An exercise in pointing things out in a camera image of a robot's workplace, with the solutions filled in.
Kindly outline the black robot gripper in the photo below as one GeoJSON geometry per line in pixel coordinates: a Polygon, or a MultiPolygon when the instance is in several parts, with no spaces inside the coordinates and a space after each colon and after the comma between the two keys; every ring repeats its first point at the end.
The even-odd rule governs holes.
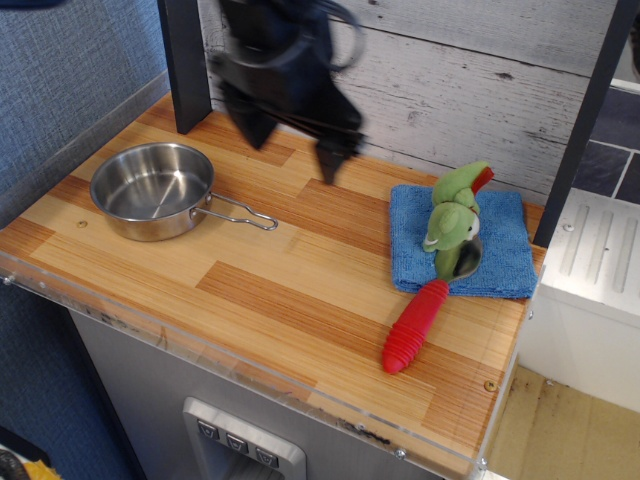
{"type": "Polygon", "coordinates": [[[318,139],[323,181],[335,182],[342,164],[358,153],[362,115],[333,82],[330,32],[304,30],[280,50],[258,51],[234,40],[209,60],[220,78],[226,110],[245,140],[261,149],[277,124],[318,139]]]}

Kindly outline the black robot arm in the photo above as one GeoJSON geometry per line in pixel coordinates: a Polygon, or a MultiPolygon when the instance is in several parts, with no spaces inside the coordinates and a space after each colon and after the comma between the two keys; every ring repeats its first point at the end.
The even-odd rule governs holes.
{"type": "Polygon", "coordinates": [[[363,117],[333,74],[364,50],[356,17],[334,1],[223,1],[229,46],[208,61],[228,114],[260,149],[288,125],[316,139],[325,183],[358,155],[363,117]]]}

